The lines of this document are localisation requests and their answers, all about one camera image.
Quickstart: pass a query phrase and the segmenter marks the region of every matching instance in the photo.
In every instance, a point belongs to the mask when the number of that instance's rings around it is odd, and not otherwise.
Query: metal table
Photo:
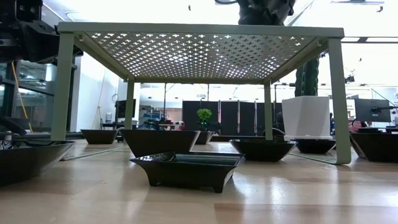
[[[126,129],[131,129],[134,83],[264,85],[266,139],[272,139],[271,84],[329,48],[337,156],[351,150],[340,28],[204,24],[60,22],[52,139],[64,140],[73,44],[126,80]]]

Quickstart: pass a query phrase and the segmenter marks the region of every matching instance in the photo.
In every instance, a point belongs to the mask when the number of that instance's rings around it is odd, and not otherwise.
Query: small tree
[[[211,111],[209,109],[199,109],[198,112],[200,129],[202,131],[207,131],[208,122],[211,118]]]

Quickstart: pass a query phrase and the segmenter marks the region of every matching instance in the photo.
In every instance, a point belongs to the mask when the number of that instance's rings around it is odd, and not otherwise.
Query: shelf
[[[340,28],[61,22],[75,45],[141,83],[276,82],[342,39]]]

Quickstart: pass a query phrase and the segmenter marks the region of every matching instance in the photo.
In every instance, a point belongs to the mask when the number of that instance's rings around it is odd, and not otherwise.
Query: black tray
[[[398,134],[351,133],[351,142],[361,158],[373,162],[398,162]]]
[[[325,154],[336,145],[334,139],[293,139],[297,142],[297,149],[303,153]]]
[[[295,141],[275,140],[229,140],[232,146],[245,154],[247,160],[278,162],[296,146]]]
[[[120,130],[135,157],[191,150],[200,131]]]
[[[208,144],[211,137],[213,137],[213,132],[201,131],[195,144]]]
[[[80,130],[88,144],[112,144],[118,130]]]
[[[14,149],[0,150],[0,185],[35,177],[51,168],[74,145],[73,141],[11,141]]]
[[[243,154],[164,152],[131,159],[147,173],[149,185],[157,184],[212,187],[222,193]]]

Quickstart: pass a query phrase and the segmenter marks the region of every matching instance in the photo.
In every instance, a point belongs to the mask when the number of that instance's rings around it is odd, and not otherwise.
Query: computer monitor
[[[118,118],[125,118],[126,117],[126,100],[120,100],[116,102]],[[134,99],[132,103],[132,116],[134,117],[136,113],[136,99]]]
[[[354,99],[355,114],[358,121],[391,122],[388,100]]]

